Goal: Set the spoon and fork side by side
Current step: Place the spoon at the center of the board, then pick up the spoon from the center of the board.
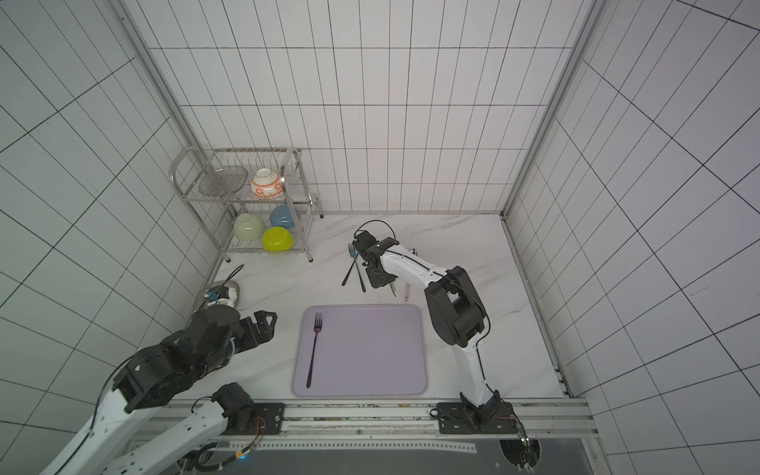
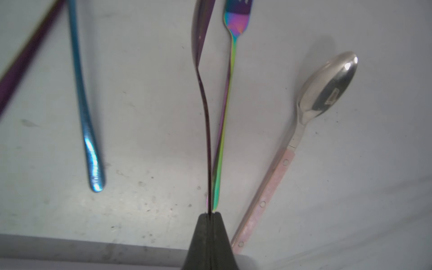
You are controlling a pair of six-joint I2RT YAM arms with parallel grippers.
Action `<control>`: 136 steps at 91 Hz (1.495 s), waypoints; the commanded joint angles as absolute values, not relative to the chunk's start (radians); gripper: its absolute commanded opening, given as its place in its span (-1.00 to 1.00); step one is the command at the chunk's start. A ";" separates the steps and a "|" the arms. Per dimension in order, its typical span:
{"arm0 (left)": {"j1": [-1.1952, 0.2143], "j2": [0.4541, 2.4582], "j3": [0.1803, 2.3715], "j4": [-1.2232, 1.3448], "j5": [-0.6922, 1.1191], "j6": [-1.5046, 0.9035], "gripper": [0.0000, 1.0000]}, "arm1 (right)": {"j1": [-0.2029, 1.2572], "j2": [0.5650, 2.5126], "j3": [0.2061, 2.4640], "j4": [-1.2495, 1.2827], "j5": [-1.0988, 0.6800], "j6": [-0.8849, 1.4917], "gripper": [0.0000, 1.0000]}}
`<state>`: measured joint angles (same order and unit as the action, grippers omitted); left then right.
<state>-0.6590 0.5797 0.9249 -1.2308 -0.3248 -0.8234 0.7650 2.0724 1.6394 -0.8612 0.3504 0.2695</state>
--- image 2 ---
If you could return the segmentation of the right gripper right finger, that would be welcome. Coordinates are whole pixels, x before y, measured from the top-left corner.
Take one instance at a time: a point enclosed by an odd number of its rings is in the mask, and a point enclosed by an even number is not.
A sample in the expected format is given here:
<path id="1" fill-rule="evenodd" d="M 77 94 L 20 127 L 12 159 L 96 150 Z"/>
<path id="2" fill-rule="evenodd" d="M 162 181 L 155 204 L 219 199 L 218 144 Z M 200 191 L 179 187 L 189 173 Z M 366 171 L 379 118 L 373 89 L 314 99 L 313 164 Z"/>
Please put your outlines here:
<path id="1" fill-rule="evenodd" d="M 210 269 L 239 270 L 219 212 L 210 216 Z"/>

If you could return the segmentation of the blue fork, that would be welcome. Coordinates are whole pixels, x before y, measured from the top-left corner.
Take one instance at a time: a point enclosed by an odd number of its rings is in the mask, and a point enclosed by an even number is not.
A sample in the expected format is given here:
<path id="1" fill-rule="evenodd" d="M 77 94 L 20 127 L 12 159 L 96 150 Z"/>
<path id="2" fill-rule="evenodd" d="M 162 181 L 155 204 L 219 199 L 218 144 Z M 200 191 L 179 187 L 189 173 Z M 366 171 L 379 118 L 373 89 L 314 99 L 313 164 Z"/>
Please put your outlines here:
<path id="1" fill-rule="evenodd" d="M 86 89 L 82 74 L 81 54 L 79 49 L 79 35 L 76 2 L 67 1 L 67 10 L 69 14 L 69 29 L 71 36 L 72 59 L 74 67 L 74 77 L 77 91 L 79 117 L 82 128 L 83 146 L 85 152 L 85 162 L 87 166 L 87 176 L 90 189 L 99 193 L 105 187 L 106 178 L 103 168 L 102 157 L 97 145 L 96 136 L 93 130 L 91 115 L 88 108 Z"/>

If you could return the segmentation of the purple magenta spoon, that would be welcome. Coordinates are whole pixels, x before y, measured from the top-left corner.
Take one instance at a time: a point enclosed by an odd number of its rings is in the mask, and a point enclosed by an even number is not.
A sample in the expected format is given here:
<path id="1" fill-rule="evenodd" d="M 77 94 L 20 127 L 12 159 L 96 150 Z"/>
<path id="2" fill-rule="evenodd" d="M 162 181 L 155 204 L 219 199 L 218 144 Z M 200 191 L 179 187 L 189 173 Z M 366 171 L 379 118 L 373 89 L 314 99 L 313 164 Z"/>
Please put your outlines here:
<path id="1" fill-rule="evenodd" d="M 28 41 L 14 58 L 1 78 L 1 115 L 30 67 L 49 30 L 54 25 L 66 1 L 54 1 L 48 12 L 30 35 Z"/>

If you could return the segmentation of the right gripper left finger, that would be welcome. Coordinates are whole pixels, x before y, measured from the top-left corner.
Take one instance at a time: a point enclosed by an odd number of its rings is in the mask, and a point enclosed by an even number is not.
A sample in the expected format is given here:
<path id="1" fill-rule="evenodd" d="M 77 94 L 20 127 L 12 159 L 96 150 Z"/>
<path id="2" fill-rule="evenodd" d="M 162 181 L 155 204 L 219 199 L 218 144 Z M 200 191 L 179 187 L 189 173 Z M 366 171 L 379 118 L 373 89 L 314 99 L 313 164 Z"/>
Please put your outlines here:
<path id="1" fill-rule="evenodd" d="M 199 215 L 182 270 L 209 270 L 209 214 Z"/>

